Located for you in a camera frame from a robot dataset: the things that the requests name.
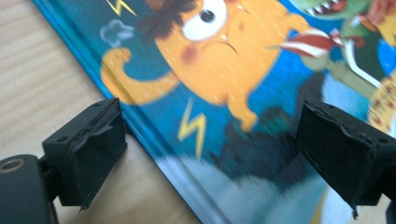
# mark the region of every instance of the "blue book cover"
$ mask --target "blue book cover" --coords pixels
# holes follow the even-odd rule
[[[294,137],[304,100],[395,135],[394,0],[33,2],[201,221],[352,219]]]

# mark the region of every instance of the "wooden table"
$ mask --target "wooden table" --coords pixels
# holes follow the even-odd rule
[[[41,142],[104,99],[30,1],[0,0],[0,160],[43,156]],[[196,217],[130,136],[89,210],[55,206],[61,223],[195,223]],[[360,221],[385,223],[387,200]]]

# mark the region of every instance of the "eye pupil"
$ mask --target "eye pupil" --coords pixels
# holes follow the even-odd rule
[[[204,22],[212,22],[215,19],[215,14],[210,10],[203,10],[200,13],[200,17]]]

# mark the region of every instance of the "lightning bolt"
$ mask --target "lightning bolt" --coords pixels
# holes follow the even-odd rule
[[[128,7],[128,5],[126,5],[126,3],[124,3],[122,0],[116,0],[115,7],[113,5],[111,5],[111,3],[108,0],[107,0],[107,2],[119,16],[121,16],[122,7],[125,7],[129,12],[131,12],[132,14],[137,16],[136,13],[134,13],[134,11],[130,7]]]
[[[189,100],[187,104],[186,111],[184,112],[183,118],[181,119],[180,128],[178,129],[177,138],[181,142],[186,137],[197,132],[197,139],[195,143],[195,156],[201,158],[202,149],[205,140],[205,129],[206,129],[206,117],[203,114],[199,114],[194,119],[190,120],[192,109],[192,99]]]

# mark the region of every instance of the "cartoon eye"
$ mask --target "cartoon eye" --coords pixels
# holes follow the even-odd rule
[[[202,41],[215,35],[226,20],[224,0],[204,0],[202,11],[184,23],[182,32],[190,41]]]

